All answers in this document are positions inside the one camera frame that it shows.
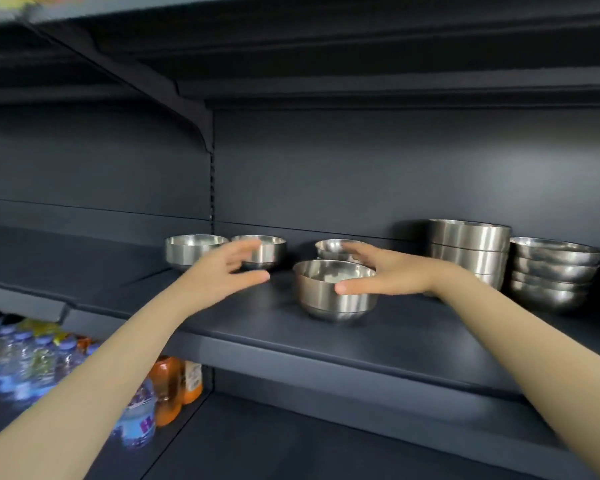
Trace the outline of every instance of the shelf bracket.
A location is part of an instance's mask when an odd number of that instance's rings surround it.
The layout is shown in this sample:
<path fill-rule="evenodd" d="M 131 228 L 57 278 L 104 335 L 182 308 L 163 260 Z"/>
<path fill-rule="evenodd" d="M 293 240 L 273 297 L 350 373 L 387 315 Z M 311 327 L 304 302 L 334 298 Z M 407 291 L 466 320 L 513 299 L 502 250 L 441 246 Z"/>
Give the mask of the shelf bracket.
<path fill-rule="evenodd" d="M 74 23 L 32 25 L 26 17 L 22 23 L 40 37 L 68 48 L 113 78 L 188 120 L 199 131 L 206 150 L 213 153 L 213 113 L 201 100 L 184 99 L 174 81 L 135 60 L 114 59 L 103 54 L 91 34 Z"/>

